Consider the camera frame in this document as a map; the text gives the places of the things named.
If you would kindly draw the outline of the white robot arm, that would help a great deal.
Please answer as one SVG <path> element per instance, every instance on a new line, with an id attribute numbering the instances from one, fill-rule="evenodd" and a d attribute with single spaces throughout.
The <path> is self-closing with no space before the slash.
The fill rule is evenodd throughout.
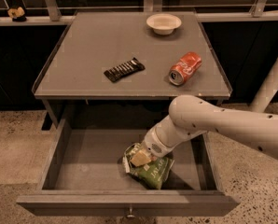
<path id="1" fill-rule="evenodd" d="M 180 95 L 171 101 L 168 116 L 146 133 L 131 163 L 145 165 L 206 132 L 219 133 L 278 160 L 278 115 L 221 108 Z"/>

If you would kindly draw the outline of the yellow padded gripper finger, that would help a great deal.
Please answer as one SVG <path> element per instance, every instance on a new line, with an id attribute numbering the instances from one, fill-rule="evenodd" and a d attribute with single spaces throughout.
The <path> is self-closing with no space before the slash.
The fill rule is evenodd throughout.
<path id="1" fill-rule="evenodd" d="M 131 158 L 131 163 L 138 167 L 151 162 L 151 153 L 145 149 L 138 150 Z"/>

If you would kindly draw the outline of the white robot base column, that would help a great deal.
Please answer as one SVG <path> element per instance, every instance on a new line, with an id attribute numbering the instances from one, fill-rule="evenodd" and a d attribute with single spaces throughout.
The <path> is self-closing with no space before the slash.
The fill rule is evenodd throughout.
<path id="1" fill-rule="evenodd" d="M 254 112 L 264 112 L 274 95 L 278 92 L 278 57 L 267 74 L 257 94 L 255 95 L 250 109 Z"/>

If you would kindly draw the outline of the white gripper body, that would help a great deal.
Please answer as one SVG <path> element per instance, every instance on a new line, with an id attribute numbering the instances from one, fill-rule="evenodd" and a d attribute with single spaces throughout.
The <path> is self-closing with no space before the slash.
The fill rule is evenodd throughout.
<path id="1" fill-rule="evenodd" d="M 164 157 L 168 153 L 170 153 L 173 149 L 171 147 L 165 146 L 160 139 L 157 136 L 156 129 L 152 128 L 150 129 L 143 141 L 142 146 L 149 151 L 153 156 L 156 157 Z"/>

